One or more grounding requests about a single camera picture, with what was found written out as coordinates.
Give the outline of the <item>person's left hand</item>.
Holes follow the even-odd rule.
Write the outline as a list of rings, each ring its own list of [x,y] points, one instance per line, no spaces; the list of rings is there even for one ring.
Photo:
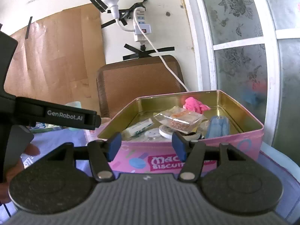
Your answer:
[[[40,154],[40,150],[38,149],[38,147],[36,147],[33,144],[28,144],[27,148],[24,151],[25,155],[29,155],[29,156],[38,156]],[[6,204],[9,203],[11,201],[10,197],[9,197],[9,192],[8,192],[8,188],[9,188],[9,184],[11,182],[11,180],[21,171],[24,170],[24,165],[22,162],[22,159],[19,158],[19,160],[17,161],[16,165],[10,169],[7,170],[5,177],[6,177],[6,182],[2,182],[0,184],[0,199],[1,199],[1,204]]]

